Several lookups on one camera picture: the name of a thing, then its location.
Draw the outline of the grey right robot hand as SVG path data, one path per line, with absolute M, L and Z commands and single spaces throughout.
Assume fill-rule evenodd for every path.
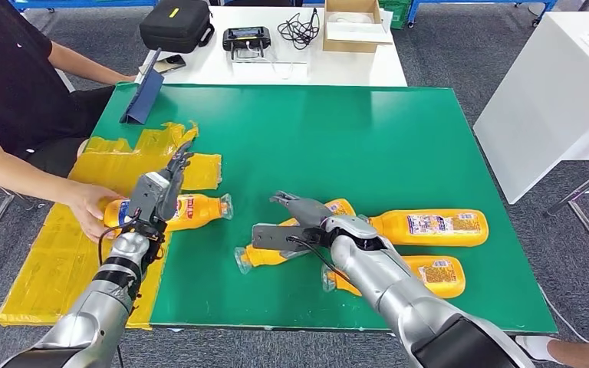
M 333 215 L 333 212 L 318 200 L 288 192 L 277 191 L 269 200 L 283 205 L 291 217 L 305 228 L 321 228 L 325 219 Z

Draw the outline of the person's right hand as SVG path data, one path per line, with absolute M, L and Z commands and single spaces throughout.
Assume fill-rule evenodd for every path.
M 70 208 L 84 234 L 91 241 L 98 242 L 98 239 L 106 230 L 103 223 L 104 213 L 100 204 L 102 201 L 107 204 L 118 199 L 123 199 L 123 196 L 111 189 L 73 182 L 69 190 L 69 196 L 64 204 Z

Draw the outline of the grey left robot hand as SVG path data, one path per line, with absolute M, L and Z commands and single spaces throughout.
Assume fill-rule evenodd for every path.
M 147 172 L 138 180 L 127 205 L 126 216 L 147 224 L 160 232 L 166 231 L 167 222 L 175 215 L 177 197 L 181 192 L 184 170 L 194 155 L 190 151 L 192 140 L 182 144 L 167 163 L 158 171 Z

